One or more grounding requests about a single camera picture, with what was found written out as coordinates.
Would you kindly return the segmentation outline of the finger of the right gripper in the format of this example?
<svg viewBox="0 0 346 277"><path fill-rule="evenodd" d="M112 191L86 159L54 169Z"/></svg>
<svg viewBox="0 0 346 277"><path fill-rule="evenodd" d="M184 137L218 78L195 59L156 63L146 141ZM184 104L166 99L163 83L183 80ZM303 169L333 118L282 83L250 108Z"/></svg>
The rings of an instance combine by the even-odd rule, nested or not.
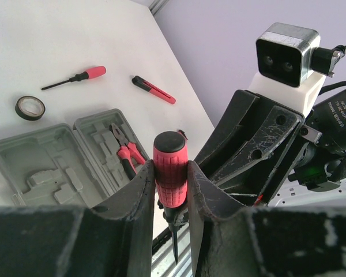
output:
<svg viewBox="0 0 346 277"><path fill-rule="evenodd" d="M260 97L244 90L235 91L222 118L194 161L204 173L215 173L258 129L255 110Z"/></svg>

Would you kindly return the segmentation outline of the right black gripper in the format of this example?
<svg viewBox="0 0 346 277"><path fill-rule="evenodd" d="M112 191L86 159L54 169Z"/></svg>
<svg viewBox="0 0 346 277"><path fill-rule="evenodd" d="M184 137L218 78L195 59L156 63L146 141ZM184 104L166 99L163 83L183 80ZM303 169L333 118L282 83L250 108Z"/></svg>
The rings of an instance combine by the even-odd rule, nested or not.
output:
<svg viewBox="0 0 346 277"><path fill-rule="evenodd" d="M287 177L309 191L337 189L346 178L346 83L327 85L321 94L341 87L345 89L313 107L300 131L302 137L312 130L321 134L307 143ZM304 121L280 106L245 119L210 162L210 180L222 189L262 190Z"/></svg>

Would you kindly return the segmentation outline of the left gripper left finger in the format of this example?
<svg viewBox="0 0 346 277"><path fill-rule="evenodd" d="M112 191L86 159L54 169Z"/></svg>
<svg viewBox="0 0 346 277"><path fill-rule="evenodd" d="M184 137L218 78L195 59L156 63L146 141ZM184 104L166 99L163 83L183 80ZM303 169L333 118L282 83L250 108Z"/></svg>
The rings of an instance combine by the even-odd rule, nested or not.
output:
<svg viewBox="0 0 346 277"><path fill-rule="evenodd" d="M153 163L94 208L0 207L0 276L149 276Z"/></svg>

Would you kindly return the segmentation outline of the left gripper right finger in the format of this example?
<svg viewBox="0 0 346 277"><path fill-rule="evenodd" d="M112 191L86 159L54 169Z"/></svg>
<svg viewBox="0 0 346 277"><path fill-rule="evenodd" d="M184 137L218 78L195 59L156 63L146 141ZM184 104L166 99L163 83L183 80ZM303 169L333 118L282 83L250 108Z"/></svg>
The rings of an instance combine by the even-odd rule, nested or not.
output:
<svg viewBox="0 0 346 277"><path fill-rule="evenodd" d="M247 207L187 169L194 276L346 276L346 207Z"/></svg>

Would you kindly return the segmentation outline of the grey plastic tool case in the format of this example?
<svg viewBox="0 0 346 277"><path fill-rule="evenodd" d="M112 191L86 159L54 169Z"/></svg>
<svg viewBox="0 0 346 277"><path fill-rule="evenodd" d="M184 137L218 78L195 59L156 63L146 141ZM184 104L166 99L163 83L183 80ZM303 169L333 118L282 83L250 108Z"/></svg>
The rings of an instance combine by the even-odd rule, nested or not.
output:
<svg viewBox="0 0 346 277"><path fill-rule="evenodd" d="M117 155L116 124L148 158L118 109L0 140L0 171L17 206L100 204L129 183Z"/></svg>

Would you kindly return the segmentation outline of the red black pliers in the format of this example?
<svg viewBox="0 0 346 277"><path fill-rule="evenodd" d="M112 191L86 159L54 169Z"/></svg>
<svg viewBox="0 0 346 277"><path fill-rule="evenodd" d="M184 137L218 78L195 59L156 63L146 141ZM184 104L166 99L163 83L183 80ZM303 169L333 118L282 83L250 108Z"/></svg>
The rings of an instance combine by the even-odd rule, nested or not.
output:
<svg viewBox="0 0 346 277"><path fill-rule="evenodd" d="M122 132L122 130L115 123L110 125L110 131L113 133L120 145L117 155L121 160L123 169L129 180L132 180L137 175L137 170L133 164L133 159L137 162L137 164L142 166L145 164L146 160L138 150L137 146L127 139L124 132Z"/></svg>

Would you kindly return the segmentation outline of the red-handled screwdriver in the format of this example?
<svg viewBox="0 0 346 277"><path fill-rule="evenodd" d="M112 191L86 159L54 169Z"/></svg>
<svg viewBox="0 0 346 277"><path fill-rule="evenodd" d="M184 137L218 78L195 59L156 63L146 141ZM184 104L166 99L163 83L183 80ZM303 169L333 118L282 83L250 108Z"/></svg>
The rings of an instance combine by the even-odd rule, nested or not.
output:
<svg viewBox="0 0 346 277"><path fill-rule="evenodd" d="M155 184L172 235L175 262L178 262L178 230L174 217L187 195L188 153L186 139L178 132L166 131L153 142Z"/></svg>
<svg viewBox="0 0 346 277"><path fill-rule="evenodd" d="M105 75L106 72L107 72L107 69L104 66L92 67L92 68L85 70L82 73L74 75L73 77L69 78L68 80L61 81L60 83L49 85L47 87L43 87L43 88L41 88L41 90L45 91L45 90L48 90L48 89L51 89L51 88L54 88L54 87L57 87L60 85L64 85L67 83L80 82L80 81L84 81L84 80L91 80L91 79L98 78L98 77Z"/></svg>

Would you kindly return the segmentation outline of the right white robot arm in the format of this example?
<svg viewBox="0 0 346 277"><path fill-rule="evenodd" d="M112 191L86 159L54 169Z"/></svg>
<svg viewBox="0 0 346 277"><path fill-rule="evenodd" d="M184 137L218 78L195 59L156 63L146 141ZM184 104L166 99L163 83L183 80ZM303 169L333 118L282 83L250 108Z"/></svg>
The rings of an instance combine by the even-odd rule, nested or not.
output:
<svg viewBox="0 0 346 277"><path fill-rule="evenodd" d="M220 122L195 158L205 176L246 205L294 205L285 181L307 190L303 203L343 192L346 178L346 81L307 116L247 90L234 93Z"/></svg>

